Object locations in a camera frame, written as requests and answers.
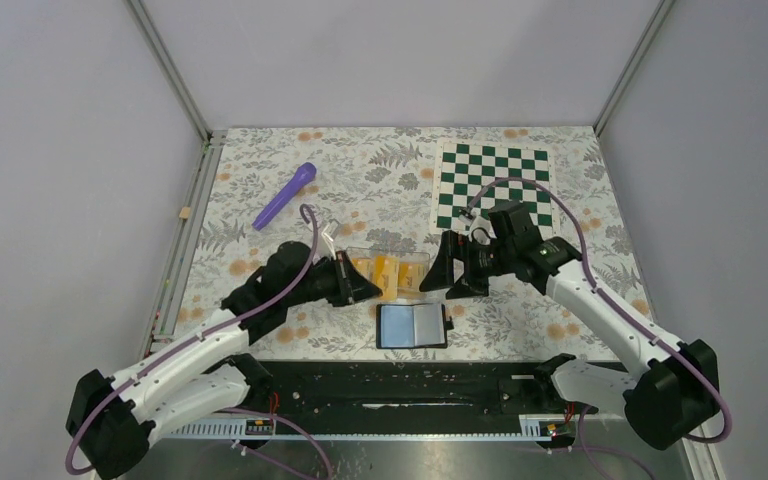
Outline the clear box of cards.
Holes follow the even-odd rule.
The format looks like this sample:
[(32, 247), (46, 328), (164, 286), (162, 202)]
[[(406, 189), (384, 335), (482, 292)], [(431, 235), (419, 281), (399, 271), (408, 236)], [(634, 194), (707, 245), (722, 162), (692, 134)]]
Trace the clear box of cards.
[(430, 268), (428, 253), (349, 247), (347, 254), (360, 274), (382, 291), (378, 301), (425, 298), (419, 286)]

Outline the black leather card holder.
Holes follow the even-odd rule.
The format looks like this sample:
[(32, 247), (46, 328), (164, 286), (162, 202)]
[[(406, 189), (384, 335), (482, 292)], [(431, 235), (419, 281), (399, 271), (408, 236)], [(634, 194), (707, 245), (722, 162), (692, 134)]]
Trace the black leather card holder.
[(454, 329), (442, 303), (379, 304), (376, 306), (376, 348), (445, 349)]

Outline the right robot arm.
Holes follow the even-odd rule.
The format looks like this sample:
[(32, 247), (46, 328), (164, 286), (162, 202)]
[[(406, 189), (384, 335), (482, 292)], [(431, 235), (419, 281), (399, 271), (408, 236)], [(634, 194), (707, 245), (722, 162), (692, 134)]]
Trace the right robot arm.
[(559, 354), (540, 367), (535, 402), (557, 412), (569, 402), (622, 416), (650, 447), (664, 450), (721, 413), (716, 354), (647, 320), (599, 285), (585, 256), (569, 242), (544, 239), (528, 208), (509, 201), (489, 212), (493, 230), (481, 243), (447, 230), (420, 283), (449, 299), (486, 297), (489, 280), (512, 274), (581, 320), (622, 363), (622, 371)]

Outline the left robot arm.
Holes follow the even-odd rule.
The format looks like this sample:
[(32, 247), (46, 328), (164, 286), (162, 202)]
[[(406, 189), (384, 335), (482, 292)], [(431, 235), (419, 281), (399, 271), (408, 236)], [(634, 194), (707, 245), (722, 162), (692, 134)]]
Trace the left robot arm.
[(67, 471), (115, 479), (187, 423), (238, 405), (261, 409), (272, 379), (249, 350), (290, 308), (320, 300), (339, 308), (381, 293), (345, 251), (316, 258), (304, 243), (282, 243), (192, 332), (110, 376), (92, 370), (77, 381), (65, 425)]

